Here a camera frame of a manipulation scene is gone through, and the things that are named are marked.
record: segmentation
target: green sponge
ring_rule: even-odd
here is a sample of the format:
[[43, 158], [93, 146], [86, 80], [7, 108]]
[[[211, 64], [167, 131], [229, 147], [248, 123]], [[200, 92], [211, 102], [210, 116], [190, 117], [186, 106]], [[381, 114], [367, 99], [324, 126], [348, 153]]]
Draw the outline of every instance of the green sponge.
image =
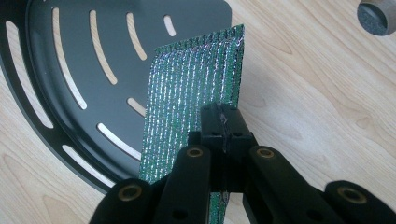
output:
[[[200, 108], [237, 106], [244, 26], [156, 49], [150, 69], [140, 178], [154, 183], [171, 172], [188, 133], [200, 131]], [[222, 223], [228, 193], [212, 193], [210, 223]]]

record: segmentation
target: wooden table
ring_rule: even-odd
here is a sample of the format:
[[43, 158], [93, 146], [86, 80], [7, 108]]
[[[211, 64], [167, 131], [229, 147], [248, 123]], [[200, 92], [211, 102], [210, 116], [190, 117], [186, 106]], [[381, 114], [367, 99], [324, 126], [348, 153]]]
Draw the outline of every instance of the wooden table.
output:
[[[396, 210], [396, 34], [365, 32], [359, 0], [237, 1], [246, 25], [240, 109], [318, 189], [345, 179]], [[0, 76], [0, 223], [86, 223], [103, 194], [39, 140]], [[234, 195], [227, 223], [246, 223]]]

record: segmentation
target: black plastic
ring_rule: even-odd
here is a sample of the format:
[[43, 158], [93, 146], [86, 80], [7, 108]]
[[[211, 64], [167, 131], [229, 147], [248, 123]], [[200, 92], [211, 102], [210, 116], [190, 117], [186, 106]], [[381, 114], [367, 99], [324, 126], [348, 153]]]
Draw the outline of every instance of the black plastic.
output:
[[[87, 102], [78, 107], [58, 63], [52, 31], [52, 10], [59, 8], [64, 56], [71, 75]], [[111, 85], [98, 62], [91, 33], [91, 10], [106, 60], [118, 79]], [[148, 55], [141, 61], [127, 29], [126, 14]], [[177, 31], [164, 26], [170, 15]], [[35, 94], [53, 129], [45, 127], [30, 105], [10, 54], [6, 22], [19, 29], [21, 51]], [[156, 47], [231, 26], [231, 9], [222, 0], [2, 0], [0, 1], [0, 65], [7, 84], [31, 126], [70, 169], [98, 189], [108, 186], [90, 175], [62, 149], [72, 147], [93, 168], [113, 182], [137, 177], [139, 161], [128, 156], [97, 130], [104, 123], [119, 139], [141, 151], [144, 118], [127, 105], [133, 97], [146, 105], [149, 67]]]

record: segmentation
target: curved slot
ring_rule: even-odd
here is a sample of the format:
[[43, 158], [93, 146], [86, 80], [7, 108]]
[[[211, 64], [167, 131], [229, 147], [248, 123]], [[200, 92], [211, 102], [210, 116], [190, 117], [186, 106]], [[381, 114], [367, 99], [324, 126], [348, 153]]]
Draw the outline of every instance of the curved slot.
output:
[[102, 66], [102, 69], [105, 72], [110, 83], [116, 85], [117, 78], [116, 76], [114, 76], [113, 71], [111, 70], [110, 66], [107, 63], [105, 54], [103, 53], [102, 45], [100, 43], [95, 10], [92, 10], [90, 12], [90, 27], [91, 27], [92, 43], [93, 43], [93, 47], [95, 48], [96, 56], [99, 60], [99, 63]]
[[131, 108], [139, 113], [142, 117], [146, 116], [146, 108], [139, 104], [134, 98], [128, 98], [127, 102], [128, 105], [130, 105]]
[[132, 44], [134, 45], [134, 50], [136, 50], [137, 55], [142, 61], [147, 59], [147, 54], [143, 50], [142, 45], [140, 45], [139, 38], [137, 37], [136, 29], [134, 28], [134, 15], [131, 12], [126, 14], [126, 21], [128, 23], [129, 37], [131, 37]]
[[176, 30], [175, 27], [172, 23], [172, 18], [169, 15], [164, 15], [163, 16], [163, 23], [165, 23], [166, 31], [170, 36], [175, 36], [176, 35]]
[[6, 29], [7, 29], [7, 39], [11, 51], [12, 61], [14, 62], [15, 70], [17, 71], [18, 74], [18, 79], [21, 82], [23, 90], [27, 96], [27, 99], [29, 100], [30, 105], [37, 114], [41, 123], [47, 128], [52, 129], [53, 123], [48, 117], [46, 111], [44, 111], [43, 106], [38, 101], [32, 83], [30, 82], [30, 79], [27, 76], [27, 71], [21, 52], [21, 42], [20, 42], [18, 27], [13, 22], [7, 21]]
[[81, 109], [87, 108], [87, 103], [85, 103], [84, 98], [82, 98], [79, 90], [74, 82], [72, 75], [70, 74], [69, 67], [67, 66], [66, 58], [64, 57], [64, 48], [62, 46], [61, 39], [61, 27], [59, 24], [59, 8], [55, 7], [52, 10], [52, 30], [53, 30], [53, 38], [55, 41], [55, 50], [58, 57], [58, 63], [61, 66], [62, 73], [64, 74], [64, 80], [72, 93], [74, 99], [78, 103], [78, 106]]
[[103, 123], [98, 123], [96, 126], [98, 131], [105, 137], [107, 138], [111, 143], [113, 143], [116, 147], [120, 148], [123, 150], [125, 153], [133, 157], [134, 159], [140, 161], [141, 160], [141, 153], [138, 152], [136, 149], [128, 146], [126, 143], [124, 143], [122, 140], [120, 140], [113, 132], [111, 132], [105, 124]]
[[108, 185], [109, 187], [114, 186], [114, 182], [109, 180], [107, 177], [99, 173], [95, 168], [91, 167], [84, 159], [82, 159], [77, 152], [70, 146], [68, 145], [63, 145], [62, 149], [64, 152], [67, 153], [78, 165], [80, 165], [84, 170], [86, 170], [88, 173], [93, 175], [96, 179], [100, 180], [102, 183]]

